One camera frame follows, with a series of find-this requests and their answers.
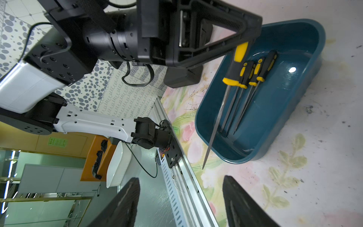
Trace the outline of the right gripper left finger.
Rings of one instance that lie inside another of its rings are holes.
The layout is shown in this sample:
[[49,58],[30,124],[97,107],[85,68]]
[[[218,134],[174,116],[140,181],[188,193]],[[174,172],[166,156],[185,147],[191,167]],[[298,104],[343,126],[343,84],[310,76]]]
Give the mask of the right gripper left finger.
[[140,181],[131,178],[117,196],[89,224],[90,227],[133,227],[140,198]]

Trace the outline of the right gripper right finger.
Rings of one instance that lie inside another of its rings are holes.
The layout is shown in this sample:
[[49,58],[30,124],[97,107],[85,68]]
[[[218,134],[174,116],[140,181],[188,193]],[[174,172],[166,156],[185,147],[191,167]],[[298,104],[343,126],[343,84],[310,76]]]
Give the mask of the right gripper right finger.
[[231,227],[277,227],[278,224],[254,201],[232,176],[223,180],[223,196]]

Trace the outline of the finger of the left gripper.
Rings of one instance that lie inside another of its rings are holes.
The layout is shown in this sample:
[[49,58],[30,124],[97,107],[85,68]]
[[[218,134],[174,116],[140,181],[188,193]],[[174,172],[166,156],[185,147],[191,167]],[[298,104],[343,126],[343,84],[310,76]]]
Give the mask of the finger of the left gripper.
[[[261,34],[261,16],[224,1],[177,1],[176,11],[170,16],[170,40],[165,49],[167,67],[195,68]],[[201,25],[204,21],[234,34],[202,46]]]

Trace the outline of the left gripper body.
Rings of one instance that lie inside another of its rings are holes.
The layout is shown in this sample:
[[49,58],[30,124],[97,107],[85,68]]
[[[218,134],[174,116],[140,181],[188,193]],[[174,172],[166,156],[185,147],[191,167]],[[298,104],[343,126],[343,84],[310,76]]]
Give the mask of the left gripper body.
[[211,39],[213,26],[205,19],[192,19],[176,1],[137,1],[135,7],[120,6],[106,13],[109,1],[82,2],[82,37],[87,72],[98,60],[114,68],[125,62],[150,68],[166,66],[164,83],[180,88],[200,82],[203,65],[182,66],[194,57],[183,48],[201,48]]

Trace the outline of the file tool black yellow handle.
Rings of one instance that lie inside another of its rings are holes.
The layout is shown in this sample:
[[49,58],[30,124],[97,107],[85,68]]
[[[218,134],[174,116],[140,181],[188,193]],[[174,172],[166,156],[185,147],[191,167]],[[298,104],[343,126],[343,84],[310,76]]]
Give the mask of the file tool black yellow handle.
[[252,44],[253,44],[253,41],[242,43],[242,44],[238,45],[236,47],[236,49],[233,51],[233,58],[231,60],[230,66],[222,80],[222,82],[227,85],[227,88],[226,88],[226,91],[225,91],[225,94],[224,94],[224,97],[222,100],[221,107],[220,107],[219,112],[216,117],[216,122],[213,127],[213,131],[211,134],[209,146],[207,148],[207,152],[206,152],[206,156],[205,156],[205,159],[203,162],[202,169],[204,169],[204,167],[207,163],[207,160],[209,158],[209,154],[210,154],[210,151],[211,151],[218,127],[219,127],[221,116],[222,116],[223,110],[225,108],[226,100],[229,96],[230,90],[232,87],[238,87],[240,85],[239,78],[240,78],[240,72],[242,70],[242,64],[243,64],[243,61],[245,60],[247,53],[250,51]]

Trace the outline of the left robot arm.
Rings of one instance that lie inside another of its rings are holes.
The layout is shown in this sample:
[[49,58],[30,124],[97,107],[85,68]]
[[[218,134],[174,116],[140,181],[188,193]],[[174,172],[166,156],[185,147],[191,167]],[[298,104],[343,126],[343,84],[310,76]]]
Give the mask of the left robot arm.
[[105,12],[108,1],[40,1],[49,32],[1,77],[1,122],[37,135],[83,132],[150,149],[169,148],[171,131],[147,117],[113,118],[66,102],[56,90],[93,71],[133,62],[193,69],[229,52],[223,82],[239,86],[241,64],[262,17],[223,1],[136,1]]

